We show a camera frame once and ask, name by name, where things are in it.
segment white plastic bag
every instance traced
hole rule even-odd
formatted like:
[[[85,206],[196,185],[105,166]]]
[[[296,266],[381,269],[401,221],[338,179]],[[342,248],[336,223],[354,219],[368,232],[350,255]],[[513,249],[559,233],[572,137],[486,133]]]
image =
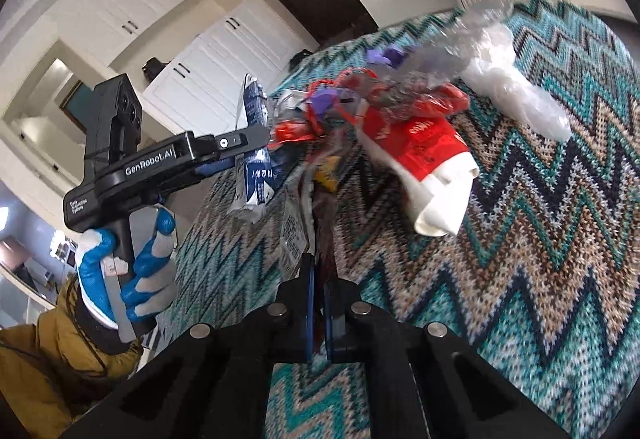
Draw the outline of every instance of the white plastic bag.
[[[498,23],[484,28],[476,50],[478,56],[460,73],[466,85],[476,94],[488,96],[502,114],[545,138],[565,142],[571,137],[564,109],[513,66],[516,55],[509,28]]]

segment silver screw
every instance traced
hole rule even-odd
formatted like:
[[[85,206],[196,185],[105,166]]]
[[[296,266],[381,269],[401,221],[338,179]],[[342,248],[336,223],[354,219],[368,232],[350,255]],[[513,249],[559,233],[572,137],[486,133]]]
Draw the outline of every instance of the silver screw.
[[[441,324],[440,322],[431,322],[427,326],[427,332],[431,336],[442,338],[445,334],[447,334],[447,326],[445,324]]]
[[[365,314],[369,314],[371,312],[371,306],[366,302],[359,301],[351,304],[351,310],[354,314],[364,316]]]
[[[191,329],[189,329],[191,338],[195,338],[196,340],[206,338],[209,336],[210,332],[211,329],[207,324],[195,324]]]
[[[281,302],[274,302],[267,306],[267,313],[269,316],[283,316],[287,313],[287,306]]]

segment blue and white glove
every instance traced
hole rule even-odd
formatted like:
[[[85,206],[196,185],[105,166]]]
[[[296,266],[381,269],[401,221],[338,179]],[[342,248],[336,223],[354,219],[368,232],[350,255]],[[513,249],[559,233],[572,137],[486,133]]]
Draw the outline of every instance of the blue and white glove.
[[[175,243],[175,220],[164,210],[158,210],[156,234],[140,251],[133,263],[135,277],[122,286],[121,297],[127,307],[127,317],[140,321],[168,308],[177,293],[175,262],[170,260]],[[118,275],[129,271],[126,261],[114,258],[116,239],[106,229],[88,229],[80,237],[76,263],[84,305],[104,327],[117,329],[107,290],[105,271],[115,269]]]

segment black cuff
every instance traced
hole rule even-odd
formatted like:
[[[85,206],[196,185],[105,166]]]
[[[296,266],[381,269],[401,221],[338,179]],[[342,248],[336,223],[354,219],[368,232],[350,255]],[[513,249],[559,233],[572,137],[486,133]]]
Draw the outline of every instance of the black cuff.
[[[87,306],[84,305],[80,286],[78,286],[78,297],[76,298],[76,323],[101,353],[114,356],[129,350],[131,344],[120,341],[117,329],[108,329],[92,316]]]

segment crocheted blanket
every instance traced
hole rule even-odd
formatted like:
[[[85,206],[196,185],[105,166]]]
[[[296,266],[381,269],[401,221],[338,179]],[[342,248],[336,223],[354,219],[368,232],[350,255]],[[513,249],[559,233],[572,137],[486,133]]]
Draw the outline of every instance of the crocheted blanket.
[[[368,48],[414,44],[459,14],[313,54],[279,90],[364,64]],[[399,320],[446,323],[572,437],[595,438],[640,374],[639,74],[616,35],[570,4],[517,4],[506,24],[516,66],[567,110],[571,140],[545,140],[471,93],[452,123],[481,173],[459,234],[433,239],[412,231],[398,180],[355,146],[338,193],[338,272]],[[234,188],[231,172],[217,178],[180,249],[163,343],[198,321],[236,323],[274,296],[284,193],[252,226],[225,215]],[[362,366],[318,357],[277,365],[272,383],[266,437],[369,437]]]

